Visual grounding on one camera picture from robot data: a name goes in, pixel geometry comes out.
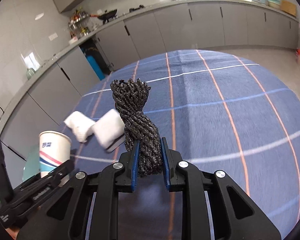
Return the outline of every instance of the table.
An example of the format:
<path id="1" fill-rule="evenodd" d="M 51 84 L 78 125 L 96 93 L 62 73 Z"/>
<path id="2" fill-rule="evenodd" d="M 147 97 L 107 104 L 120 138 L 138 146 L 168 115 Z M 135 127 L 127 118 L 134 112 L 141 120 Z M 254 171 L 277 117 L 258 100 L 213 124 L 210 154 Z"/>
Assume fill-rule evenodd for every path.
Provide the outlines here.
<path id="1" fill-rule="evenodd" d="M 73 111 L 98 120 L 114 108 L 110 83 L 140 78 L 151 86 L 144 113 L 171 149 L 207 172 L 224 170 L 285 237 L 300 217 L 300 102 L 262 66 L 233 55 L 179 50 L 130 64 L 82 96 Z M 125 152 L 107 153 L 94 136 L 80 144 L 71 130 L 76 168 L 101 171 Z M 162 175 L 138 179 L 119 195 L 120 239 L 180 239 L 181 193 Z"/>

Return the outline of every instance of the paper cup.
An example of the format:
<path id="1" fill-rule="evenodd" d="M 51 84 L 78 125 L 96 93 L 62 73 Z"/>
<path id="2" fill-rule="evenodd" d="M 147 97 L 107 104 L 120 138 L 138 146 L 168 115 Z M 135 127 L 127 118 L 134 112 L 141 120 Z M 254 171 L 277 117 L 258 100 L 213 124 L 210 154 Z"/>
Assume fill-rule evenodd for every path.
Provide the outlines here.
<path id="1" fill-rule="evenodd" d="M 70 159 L 71 139 L 59 132 L 45 131 L 39 135 L 41 177 Z"/>

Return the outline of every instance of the white cloth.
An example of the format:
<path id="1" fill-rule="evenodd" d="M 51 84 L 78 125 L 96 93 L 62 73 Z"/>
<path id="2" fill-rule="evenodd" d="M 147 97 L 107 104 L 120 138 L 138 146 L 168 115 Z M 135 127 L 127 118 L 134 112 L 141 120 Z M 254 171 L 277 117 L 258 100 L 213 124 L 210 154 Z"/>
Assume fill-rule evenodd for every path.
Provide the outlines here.
<path id="1" fill-rule="evenodd" d="M 124 123 L 115 109 L 111 109 L 101 117 L 93 126 L 92 130 L 100 145 L 112 152 L 125 141 Z"/>
<path id="2" fill-rule="evenodd" d="M 79 142 L 86 142 L 87 137 L 93 134 L 91 127 L 95 124 L 95 121 L 79 111 L 73 112 L 64 122 L 72 130 Z"/>

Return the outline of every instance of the twisted rope bundle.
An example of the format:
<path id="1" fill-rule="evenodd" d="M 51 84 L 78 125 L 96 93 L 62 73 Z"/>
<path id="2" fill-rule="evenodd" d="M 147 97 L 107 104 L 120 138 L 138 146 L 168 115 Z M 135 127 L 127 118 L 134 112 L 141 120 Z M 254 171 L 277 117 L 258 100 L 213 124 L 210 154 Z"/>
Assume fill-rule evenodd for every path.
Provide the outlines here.
<path id="1" fill-rule="evenodd" d="M 162 156 L 158 128 L 142 112 L 151 87 L 140 79 L 134 82 L 130 78 L 128 82 L 113 80 L 110 88 L 115 109 L 125 124 L 126 150 L 132 150 L 134 140 L 140 141 L 138 175 L 144 177 L 160 173 Z"/>

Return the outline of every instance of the blue gripper pad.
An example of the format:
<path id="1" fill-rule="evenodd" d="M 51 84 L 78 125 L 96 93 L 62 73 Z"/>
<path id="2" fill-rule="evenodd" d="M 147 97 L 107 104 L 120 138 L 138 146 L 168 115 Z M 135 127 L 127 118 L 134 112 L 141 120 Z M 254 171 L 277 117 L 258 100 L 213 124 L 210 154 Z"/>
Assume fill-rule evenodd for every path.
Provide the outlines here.
<path id="1" fill-rule="evenodd" d="M 134 153 L 133 165 L 131 169 L 131 189 L 135 191 L 137 187 L 137 178 L 138 178 L 138 158 L 140 151 L 140 141 L 137 141 L 136 151 Z"/>
<path id="2" fill-rule="evenodd" d="M 167 190 L 169 190 L 170 189 L 170 170 L 169 170 L 169 164 L 168 164 L 166 150 L 164 148 L 164 144 L 163 144 L 162 138 L 160 138 L 160 142 L 161 142 L 161 153 L 162 153 L 163 179 L 164 179 L 164 183 L 166 185 Z"/>

